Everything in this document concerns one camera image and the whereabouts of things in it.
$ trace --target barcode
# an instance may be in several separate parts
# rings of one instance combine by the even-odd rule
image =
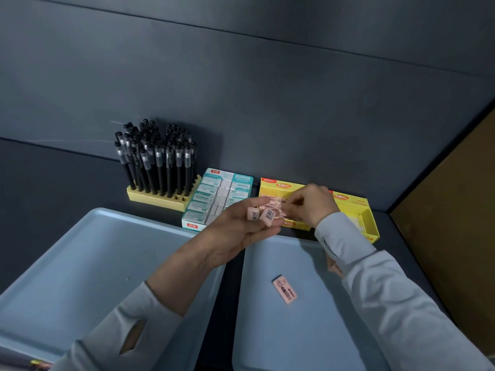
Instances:
[[[292,299],[292,297],[290,296],[290,294],[285,290],[285,288],[282,286],[280,287],[282,292],[284,292],[284,294],[287,296],[288,299]]]
[[[269,220],[272,220],[274,216],[275,216],[275,212],[273,212],[273,211],[268,211],[266,213],[266,218]]]

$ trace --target red logo label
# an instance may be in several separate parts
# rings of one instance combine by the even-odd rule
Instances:
[[[341,200],[347,200],[347,199],[349,199],[348,196],[345,196],[345,195],[342,195],[342,194],[335,194],[334,197],[336,197],[337,199],[341,199]]]

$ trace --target person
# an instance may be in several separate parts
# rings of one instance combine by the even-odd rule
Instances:
[[[181,323],[207,275],[248,245],[276,235],[246,220],[248,207],[269,202],[249,198],[227,208],[181,246],[91,333],[76,341],[53,371],[149,370]],[[495,370],[490,361],[409,280],[386,251],[377,251],[339,211],[327,187],[309,184],[282,205],[315,235],[342,272],[342,284],[374,335],[392,370]]]

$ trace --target light blue plastic tray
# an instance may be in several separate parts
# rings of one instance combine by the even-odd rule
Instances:
[[[90,211],[0,296],[0,346],[56,362],[195,234]],[[208,276],[155,369],[194,369],[223,270]]]
[[[298,295],[290,305],[272,285],[279,274]],[[246,249],[232,364],[235,371],[389,370],[322,247],[282,236]]]

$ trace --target light blue shirt sleeve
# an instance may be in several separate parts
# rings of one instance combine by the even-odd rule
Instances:
[[[386,251],[377,251],[344,213],[324,218],[316,238],[343,272],[342,284],[393,371],[494,371]]]
[[[145,321],[145,326],[135,348],[120,355],[127,334],[139,321]],[[148,371],[181,322],[182,317],[158,302],[143,282],[91,333],[77,340],[51,370]]]

